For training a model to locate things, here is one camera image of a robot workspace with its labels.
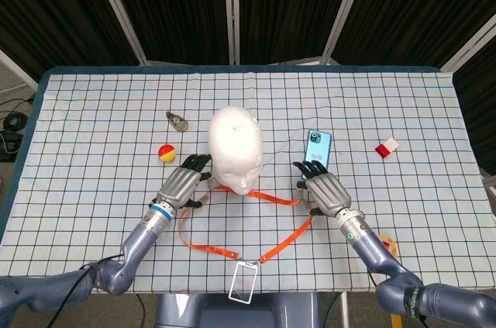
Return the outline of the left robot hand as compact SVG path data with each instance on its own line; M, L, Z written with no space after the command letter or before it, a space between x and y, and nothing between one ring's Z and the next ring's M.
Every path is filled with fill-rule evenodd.
M175 168L167 178L152 203L167 203L174 209L201 208L203 203L195 201L192 196L198 183L208 180L212 176L210 171L202 171L210 160L210 154L188 156L182 165Z

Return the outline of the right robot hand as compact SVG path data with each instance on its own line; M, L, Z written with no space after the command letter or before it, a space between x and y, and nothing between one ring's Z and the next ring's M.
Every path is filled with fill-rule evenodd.
M313 160L294 161L292 164L304 177L304 180L297 182L297 189L308 191L316 204L315 208L310 209L310 216L335 218L340 211L351 206L349 193L322 163Z

